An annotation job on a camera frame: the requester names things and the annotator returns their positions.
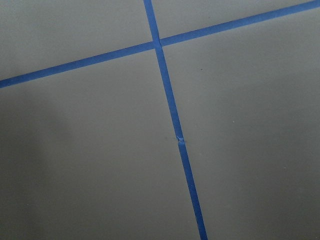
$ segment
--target gray surface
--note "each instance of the gray surface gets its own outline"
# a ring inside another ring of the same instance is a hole
[[[320,10],[164,49],[208,238],[320,238]]]
[[[0,79],[152,40],[142,0],[0,0]]]
[[[154,51],[0,102],[1,239],[199,239]]]
[[[153,0],[161,38],[306,3],[309,0]]]

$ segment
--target blue tape strip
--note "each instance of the blue tape strip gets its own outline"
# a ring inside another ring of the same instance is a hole
[[[58,65],[58,66],[49,67],[49,68],[42,69],[39,71],[34,71],[34,72],[26,73],[23,75],[10,77],[10,78],[7,78],[7,79],[0,81],[0,88],[24,83],[27,81],[47,77],[47,76],[54,75],[54,74],[63,73],[66,71],[86,67],[86,66],[93,65],[93,64],[102,63],[105,61],[121,58],[121,57],[132,55],[132,54],[137,54],[140,52],[151,50],[153,48],[154,48],[153,42],[146,42],[143,44],[123,48],[120,50],[111,51],[111,52],[103,53],[100,55],[84,58],[81,60],[68,62],[65,64]]]
[[[200,238],[201,240],[207,240],[208,237],[206,233],[206,228],[205,228],[205,224],[204,224],[204,220],[203,220],[203,216],[200,208],[199,198],[198,198],[194,177],[193,177],[190,162],[189,162],[189,157],[187,153],[186,144],[184,141],[183,132],[181,129],[176,101],[175,101],[175,97],[174,97],[174,93],[172,90],[170,77],[168,73],[167,63],[166,63],[165,55],[160,43],[154,9],[153,9],[151,0],[143,0],[143,1],[144,1],[144,7],[145,7],[145,11],[148,18],[150,31],[151,31],[151,35],[154,43],[156,57],[157,57],[159,68],[160,68],[160,73],[162,77],[166,99],[169,105],[174,132],[178,140],[178,147],[180,151],[184,174],[185,174],[186,182],[190,192],[191,202],[192,202]]]
[[[286,15],[295,14],[295,13],[299,13],[302,11],[311,10],[319,7],[320,7],[320,0],[309,1],[302,4],[289,6],[289,7],[281,8],[278,10],[269,11],[266,13],[261,13],[258,15],[225,22],[218,25],[208,26],[205,28],[181,33],[174,36],[169,36],[161,39],[160,42],[162,46],[168,46],[171,44],[176,44],[183,41],[207,36],[210,34],[215,34],[215,33],[223,32],[223,31],[243,27],[246,25],[255,24],[255,23],[259,23],[259,22],[263,22],[263,21],[274,19],[274,18],[279,18]]]

